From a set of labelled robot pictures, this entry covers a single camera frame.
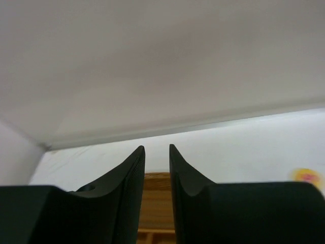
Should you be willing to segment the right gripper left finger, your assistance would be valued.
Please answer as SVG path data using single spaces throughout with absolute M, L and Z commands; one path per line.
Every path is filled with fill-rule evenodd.
M 1 187 L 1 243 L 136 243 L 145 171 L 139 146 L 76 191 Z

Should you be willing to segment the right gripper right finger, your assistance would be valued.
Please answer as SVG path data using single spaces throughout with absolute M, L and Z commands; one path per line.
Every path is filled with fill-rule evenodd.
M 177 243 L 324 243 L 324 196 L 300 181 L 217 184 L 170 145 Z

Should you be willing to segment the green label yellow cap bottle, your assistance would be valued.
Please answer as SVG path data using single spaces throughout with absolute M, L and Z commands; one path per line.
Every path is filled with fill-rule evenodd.
M 324 177 L 316 170 L 309 168 L 297 168 L 292 171 L 290 178 L 293 181 L 307 182 L 312 184 L 320 191 L 324 188 Z

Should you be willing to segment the brown wicker divided basket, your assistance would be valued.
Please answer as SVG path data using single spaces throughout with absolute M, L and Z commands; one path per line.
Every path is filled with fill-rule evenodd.
M 176 243 L 168 172 L 145 174 L 137 243 Z

